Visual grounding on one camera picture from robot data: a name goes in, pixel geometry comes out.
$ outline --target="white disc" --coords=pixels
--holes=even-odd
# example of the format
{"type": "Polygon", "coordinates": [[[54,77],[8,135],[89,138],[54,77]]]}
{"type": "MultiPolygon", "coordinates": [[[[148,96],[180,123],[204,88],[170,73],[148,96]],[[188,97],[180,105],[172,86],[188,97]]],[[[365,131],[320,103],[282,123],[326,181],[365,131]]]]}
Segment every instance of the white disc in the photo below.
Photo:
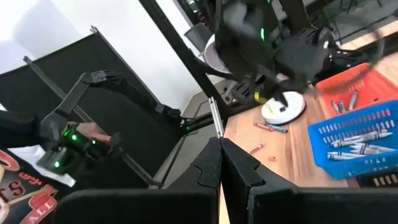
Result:
{"type": "Polygon", "coordinates": [[[231,73],[217,54],[215,40],[215,36],[212,35],[206,44],[205,53],[203,54],[205,62],[216,71],[231,73]]]}
{"type": "Polygon", "coordinates": [[[288,107],[285,110],[283,104],[274,98],[267,101],[261,108],[261,115],[265,122],[269,124],[285,124],[301,115],[305,109],[305,100],[302,95],[294,91],[284,92],[288,107]]]}

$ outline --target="red plastic basket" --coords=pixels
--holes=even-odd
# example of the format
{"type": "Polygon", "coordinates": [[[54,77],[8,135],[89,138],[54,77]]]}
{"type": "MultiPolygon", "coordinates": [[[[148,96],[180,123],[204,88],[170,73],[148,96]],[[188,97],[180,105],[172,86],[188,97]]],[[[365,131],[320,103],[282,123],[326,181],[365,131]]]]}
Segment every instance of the red plastic basket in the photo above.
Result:
{"type": "Polygon", "coordinates": [[[323,91],[331,85],[351,80],[360,71],[367,69],[368,66],[367,63],[362,63],[317,84],[317,89],[322,93],[321,99],[332,116],[338,114],[333,109],[331,102],[334,101],[338,104],[340,100],[343,100],[348,112],[348,105],[355,90],[358,91],[358,95],[354,109],[351,111],[398,98],[398,87],[377,70],[371,70],[362,80],[352,84],[348,91],[337,91],[336,93],[325,93],[323,91]]]}

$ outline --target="green light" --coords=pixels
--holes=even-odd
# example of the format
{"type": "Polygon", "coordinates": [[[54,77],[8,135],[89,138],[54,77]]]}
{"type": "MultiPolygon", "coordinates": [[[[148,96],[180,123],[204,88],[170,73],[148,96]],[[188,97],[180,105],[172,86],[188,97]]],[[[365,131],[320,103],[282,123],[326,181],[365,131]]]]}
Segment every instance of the green light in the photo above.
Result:
{"type": "Polygon", "coordinates": [[[262,39],[262,41],[265,41],[264,28],[261,28],[261,39],[262,39]]]}
{"type": "Polygon", "coordinates": [[[70,130],[66,130],[66,131],[63,133],[63,135],[64,135],[64,136],[67,136],[67,135],[69,134],[69,132],[70,132],[70,130]]]}

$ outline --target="blue plastic basket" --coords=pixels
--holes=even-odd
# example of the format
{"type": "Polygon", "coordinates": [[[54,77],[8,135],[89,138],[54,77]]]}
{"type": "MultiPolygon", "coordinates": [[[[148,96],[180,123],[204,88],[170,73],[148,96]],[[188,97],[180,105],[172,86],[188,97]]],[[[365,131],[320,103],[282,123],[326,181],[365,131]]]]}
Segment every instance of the blue plastic basket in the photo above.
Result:
{"type": "Polygon", "coordinates": [[[312,124],[308,127],[313,158],[334,179],[347,179],[361,174],[398,167],[398,100],[387,101],[361,110],[312,124]],[[349,146],[334,148],[337,139],[386,129],[390,136],[368,141],[369,144],[397,149],[345,161],[331,161],[327,152],[349,152],[349,146]]]}

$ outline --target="person's hand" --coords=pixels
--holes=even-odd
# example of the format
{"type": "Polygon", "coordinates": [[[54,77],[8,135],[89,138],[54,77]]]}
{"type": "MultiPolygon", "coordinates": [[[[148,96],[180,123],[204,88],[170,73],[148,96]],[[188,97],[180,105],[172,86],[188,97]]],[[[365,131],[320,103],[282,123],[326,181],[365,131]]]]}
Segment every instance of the person's hand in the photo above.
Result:
{"type": "Polygon", "coordinates": [[[96,139],[106,144],[109,144],[111,140],[111,136],[103,134],[100,131],[100,127],[96,123],[80,123],[77,126],[76,130],[85,135],[86,137],[96,139]]]}

